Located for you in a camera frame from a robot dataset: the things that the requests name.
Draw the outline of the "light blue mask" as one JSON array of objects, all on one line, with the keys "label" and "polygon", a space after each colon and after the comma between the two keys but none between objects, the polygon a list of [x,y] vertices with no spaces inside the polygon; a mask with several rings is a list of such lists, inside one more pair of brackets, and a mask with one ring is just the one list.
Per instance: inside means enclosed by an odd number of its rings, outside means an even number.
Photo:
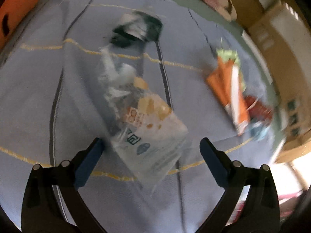
[{"label": "light blue mask", "polygon": [[255,140],[263,140],[269,131],[269,126],[261,121],[251,120],[250,133]]}]

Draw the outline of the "red cigarette box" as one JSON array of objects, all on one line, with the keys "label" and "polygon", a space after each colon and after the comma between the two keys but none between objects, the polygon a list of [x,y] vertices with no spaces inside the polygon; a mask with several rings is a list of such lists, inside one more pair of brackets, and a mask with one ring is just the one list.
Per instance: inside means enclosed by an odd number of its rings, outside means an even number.
[{"label": "red cigarette box", "polygon": [[247,111],[251,119],[262,122],[265,126],[269,126],[273,120],[273,109],[264,105],[259,98],[254,96],[246,96],[245,102]]}]

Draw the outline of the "clear plastic bag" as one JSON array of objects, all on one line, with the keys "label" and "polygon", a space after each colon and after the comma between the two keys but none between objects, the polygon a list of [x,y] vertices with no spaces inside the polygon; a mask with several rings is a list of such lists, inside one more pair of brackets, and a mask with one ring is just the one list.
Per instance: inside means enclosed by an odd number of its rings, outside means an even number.
[{"label": "clear plastic bag", "polygon": [[153,191],[181,156],[188,129],[133,66],[117,63],[108,46],[100,52],[98,81],[115,117],[113,149],[142,187]]}]

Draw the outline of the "orange snack wrapper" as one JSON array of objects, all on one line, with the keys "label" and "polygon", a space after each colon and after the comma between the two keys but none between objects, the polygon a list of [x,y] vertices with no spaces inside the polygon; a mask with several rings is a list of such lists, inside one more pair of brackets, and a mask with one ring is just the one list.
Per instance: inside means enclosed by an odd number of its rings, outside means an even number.
[{"label": "orange snack wrapper", "polygon": [[242,135],[250,122],[247,105],[242,95],[239,66],[233,59],[217,57],[217,68],[206,77],[212,90],[232,120],[237,135]]}]

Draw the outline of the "dark green wrapper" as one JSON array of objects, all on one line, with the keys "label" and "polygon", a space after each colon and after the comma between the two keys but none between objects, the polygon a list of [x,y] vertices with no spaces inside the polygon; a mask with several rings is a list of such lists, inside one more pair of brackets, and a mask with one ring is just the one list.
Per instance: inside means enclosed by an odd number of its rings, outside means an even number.
[{"label": "dark green wrapper", "polygon": [[127,48],[135,42],[157,42],[162,28],[162,21],[157,16],[135,10],[121,17],[112,31],[110,43],[120,48]]}]

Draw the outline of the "white flat board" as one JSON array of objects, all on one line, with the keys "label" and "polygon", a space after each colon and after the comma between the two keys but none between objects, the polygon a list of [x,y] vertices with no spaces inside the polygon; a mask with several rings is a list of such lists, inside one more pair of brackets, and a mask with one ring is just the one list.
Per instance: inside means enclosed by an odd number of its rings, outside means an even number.
[{"label": "white flat board", "polygon": [[255,58],[259,62],[260,66],[261,66],[261,69],[263,70],[263,72],[264,72],[264,74],[265,74],[269,84],[272,84],[273,83],[273,78],[272,78],[272,76],[271,76],[271,74],[269,72],[269,69],[267,67],[266,60],[263,57],[263,54],[260,52],[258,47],[255,45],[255,43],[253,42],[253,40],[251,39],[251,37],[248,35],[248,33],[245,30],[242,31],[241,37],[246,42],[246,44],[249,46],[249,48],[251,49],[251,51],[254,54]]}]

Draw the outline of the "blue striped blanket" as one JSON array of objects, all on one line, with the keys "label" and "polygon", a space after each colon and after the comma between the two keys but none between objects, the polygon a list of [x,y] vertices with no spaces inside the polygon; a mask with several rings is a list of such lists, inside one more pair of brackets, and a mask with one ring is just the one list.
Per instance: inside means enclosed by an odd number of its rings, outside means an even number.
[{"label": "blue striped blanket", "polygon": [[108,232],[195,232],[223,191],[199,150],[209,138],[247,167],[270,163],[278,117],[237,132],[204,79],[217,49],[238,54],[245,95],[276,102],[236,27],[184,0],[1,0],[1,208],[18,229],[30,172],[94,139],[78,190]]}]

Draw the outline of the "orange carrot plush pillow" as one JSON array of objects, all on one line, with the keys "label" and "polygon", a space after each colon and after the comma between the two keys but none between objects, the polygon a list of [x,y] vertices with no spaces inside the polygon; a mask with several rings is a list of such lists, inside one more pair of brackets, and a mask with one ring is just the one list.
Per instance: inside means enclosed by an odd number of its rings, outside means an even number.
[{"label": "orange carrot plush pillow", "polygon": [[1,48],[3,48],[22,19],[39,0],[1,0]]}]

